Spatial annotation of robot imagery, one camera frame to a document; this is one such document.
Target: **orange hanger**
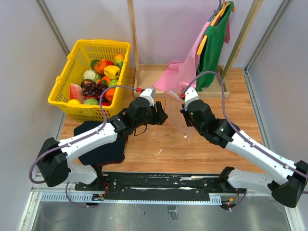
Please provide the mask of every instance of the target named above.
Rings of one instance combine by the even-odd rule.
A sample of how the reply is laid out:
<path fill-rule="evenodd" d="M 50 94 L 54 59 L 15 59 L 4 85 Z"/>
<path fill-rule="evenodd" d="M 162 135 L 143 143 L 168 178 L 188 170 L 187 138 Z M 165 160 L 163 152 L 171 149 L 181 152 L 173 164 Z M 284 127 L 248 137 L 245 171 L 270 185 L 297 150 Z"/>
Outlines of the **orange hanger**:
<path fill-rule="evenodd" d="M 215 23 L 216 23 L 216 21 L 219 19 L 219 17 L 222 17 L 222 16 L 224 15 L 224 13 L 225 13 L 225 11 L 226 11 L 226 8 L 227 8 L 227 6 L 229 6 L 229 5 L 230 5 L 230 2 L 226 3 L 226 0 L 223 1 L 222 8 L 221 8 L 221 10 L 217 13 L 216 17 L 213 19 L 213 21 L 212 21 L 212 23 L 211 23 L 211 26 L 214 26 Z M 201 55 L 201 52 L 202 52 L 203 47 L 204 47 L 204 45 L 205 45 L 205 43 L 206 43 L 206 40 L 207 40 L 207 35 L 204 35 L 204 37 L 203 37 L 203 39 L 202 39 L 202 41 L 201 41 L 201 43 L 200 43 L 200 46 L 199 46 L 199 48 L 198 48 L 197 55 Z"/>

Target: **dark blue fabric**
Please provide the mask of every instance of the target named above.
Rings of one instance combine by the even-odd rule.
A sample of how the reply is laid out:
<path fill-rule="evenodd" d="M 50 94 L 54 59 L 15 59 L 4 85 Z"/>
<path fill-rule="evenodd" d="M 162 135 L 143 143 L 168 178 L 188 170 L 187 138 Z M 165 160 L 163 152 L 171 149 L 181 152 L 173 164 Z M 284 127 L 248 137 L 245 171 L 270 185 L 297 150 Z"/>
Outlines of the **dark blue fabric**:
<path fill-rule="evenodd" d="M 74 129 L 74 136 L 79 135 L 83 132 L 89 131 L 97 126 L 99 126 L 101 122 L 84 122 L 82 125 L 78 126 Z M 108 143 L 102 145 L 92 151 L 83 154 L 79 157 L 79 160 L 84 165 L 97 165 L 102 166 L 106 164 L 112 163 L 121 163 L 124 156 L 124 149 L 127 138 L 117 140 L 113 143 Z"/>

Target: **gray floor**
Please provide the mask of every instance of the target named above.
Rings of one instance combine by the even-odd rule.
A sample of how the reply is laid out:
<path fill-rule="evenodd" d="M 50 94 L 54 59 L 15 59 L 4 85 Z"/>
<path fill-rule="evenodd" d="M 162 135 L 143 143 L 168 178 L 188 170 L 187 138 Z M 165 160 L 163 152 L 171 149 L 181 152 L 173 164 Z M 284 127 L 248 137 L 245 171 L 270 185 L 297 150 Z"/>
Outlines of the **gray floor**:
<path fill-rule="evenodd" d="M 78 208 L 41 203 L 32 231 L 290 231 L 284 207 L 271 197 L 248 197 L 233 212 L 217 205 L 102 204 Z"/>

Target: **wooden post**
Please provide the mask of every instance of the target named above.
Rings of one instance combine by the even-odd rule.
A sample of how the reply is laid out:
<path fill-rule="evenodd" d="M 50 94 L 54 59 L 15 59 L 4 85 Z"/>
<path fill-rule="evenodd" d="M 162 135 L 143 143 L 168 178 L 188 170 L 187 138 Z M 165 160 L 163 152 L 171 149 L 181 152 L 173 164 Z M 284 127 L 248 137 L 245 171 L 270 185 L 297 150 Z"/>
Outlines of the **wooden post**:
<path fill-rule="evenodd" d="M 141 84 L 140 63 L 139 63 L 139 53 L 138 53 L 138 48 L 137 48 L 137 34 L 136 34 L 136 24 L 135 24 L 135 13 L 134 13 L 133 0 L 127 0 L 127 5 L 128 5 L 131 36 L 132 36 L 132 40 L 133 40 L 133 49 L 134 49 L 134 55 L 135 55 L 135 65 L 136 65 L 135 78 L 137 80 L 137 84 L 140 85 Z"/>
<path fill-rule="evenodd" d="M 263 0 L 254 0 L 251 7 L 250 7 L 250 10 L 248 12 L 248 15 L 244 21 L 244 24 L 243 24 L 243 27 L 240 31 L 240 34 L 239 36 L 237 37 L 237 40 L 235 42 L 235 45 L 232 49 L 232 52 L 229 56 L 229 59 L 227 61 L 227 64 L 226 64 L 226 67 L 222 73 L 222 76 L 221 78 L 224 79 L 226 77 L 226 75 L 228 74 L 229 70 L 232 68 L 234 62 L 235 62 L 235 59 L 237 57 L 237 55 L 239 54 L 241 48 L 242 48 L 242 45 L 244 44 L 245 42 L 245 39 L 247 37 L 247 34 L 256 18 L 256 15 L 258 14 L 259 12 L 259 9 L 261 7 L 263 3 Z"/>

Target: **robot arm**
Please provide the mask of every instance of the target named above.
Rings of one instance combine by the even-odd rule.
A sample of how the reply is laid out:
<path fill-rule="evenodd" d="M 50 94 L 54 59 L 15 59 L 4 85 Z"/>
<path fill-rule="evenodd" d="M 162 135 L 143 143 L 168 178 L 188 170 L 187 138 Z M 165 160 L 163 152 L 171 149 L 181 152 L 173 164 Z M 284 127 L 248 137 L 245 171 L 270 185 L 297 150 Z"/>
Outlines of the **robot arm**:
<path fill-rule="evenodd" d="M 257 174 L 226 167 L 219 176 L 222 188 L 251 189 L 271 194 L 275 200 L 285 206 L 296 206 L 307 180 L 291 169 L 279 164 L 254 146 L 257 145 L 271 156 L 283 161 L 288 166 L 296 167 L 296 170 L 304 174 L 308 172 L 307 163 L 304 161 L 295 163 L 277 155 L 254 141 L 235 125 L 240 133 L 254 144 L 253 146 L 250 145 L 234 131 L 226 119 L 215 118 L 210 106 L 199 100 L 198 93 L 193 88 L 189 88 L 185 92 L 185 104 L 182 105 L 181 113 L 184 115 L 187 126 L 194 127 L 210 143 L 245 157 L 266 172 L 266 174 Z"/>
<path fill-rule="evenodd" d="M 99 146 L 131 135 L 136 128 L 142 125 L 163 124 L 167 115 L 163 111 L 161 102 L 154 103 L 154 94 L 154 89 L 145 89 L 127 109 L 109 118 L 103 129 L 100 129 L 102 125 L 99 125 L 69 139 L 60 141 L 55 141 L 54 138 L 47 139 L 38 157 L 51 148 L 63 144 L 68 144 L 68 146 L 54 151 L 37 163 L 46 184 L 54 187 L 65 180 L 82 182 L 86 185 L 93 183 L 101 172 L 92 166 L 82 166 L 72 162 Z"/>

